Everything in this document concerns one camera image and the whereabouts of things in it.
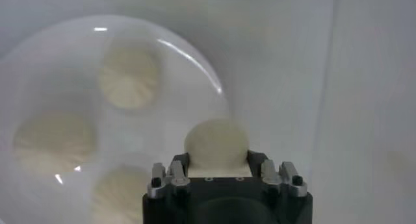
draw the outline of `metal bracket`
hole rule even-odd
[[[166,170],[158,162],[151,169],[151,182],[148,184],[148,197],[160,199],[166,195]]]
[[[279,174],[283,177],[284,183],[289,185],[290,196],[305,197],[307,195],[307,184],[299,176],[292,162],[283,162],[279,166]]]
[[[183,173],[181,161],[172,161],[169,168],[169,174],[172,176],[170,184],[174,188],[174,194],[178,194],[180,191],[189,192],[190,179]]]
[[[261,164],[261,180],[268,188],[277,189],[280,192],[281,177],[276,173],[273,160],[266,159]]]

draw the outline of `round dough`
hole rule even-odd
[[[141,224],[142,197],[150,176],[138,168],[122,166],[105,175],[92,196],[94,224]]]
[[[155,97],[159,84],[157,56],[137,45],[113,47],[98,74],[99,87],[118,108],[140,108]]]
[[[92,127],[82,117],[59,112],[37,116],[15,133],[14,151],[22,166],[37,174],[73,171],[96,150]]]
[[[200,123],[188,133],[185,151],[195,168],[239,168],[246,163],[248,139],[236,123],[213,119]]]

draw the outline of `bolt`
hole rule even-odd
[[[160,188],[162,186],[162,179],[160,177],[155,177],[151,179],[152,188]]]
[[[299,175],[295,175],[292,177],[292,184],[295,186],[301,186],[304,183],[304,179],[299,176]]]

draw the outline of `white background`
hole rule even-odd
[[[194,44],[252,149],[305,175],[315,223],[415,222],[416,0],[0,0],[0,57],[96,14]]]

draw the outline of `round plate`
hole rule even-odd
[[[154,102],[120,110],[101,95],[96,74],[120,36],[146,39],[162,55]],[[99,151],[71,173],[39,177],[13,155],[13,137],[45,110],[74,112],[95,125]],[[183,152],[187,132],[228,116],[221,84],[204,57],[172,32],[140,19],[94,16],[35,34],[0,62],[0,218],[6,224],[90,223],[90,193],[100,176],[122,164],[146,171]]]

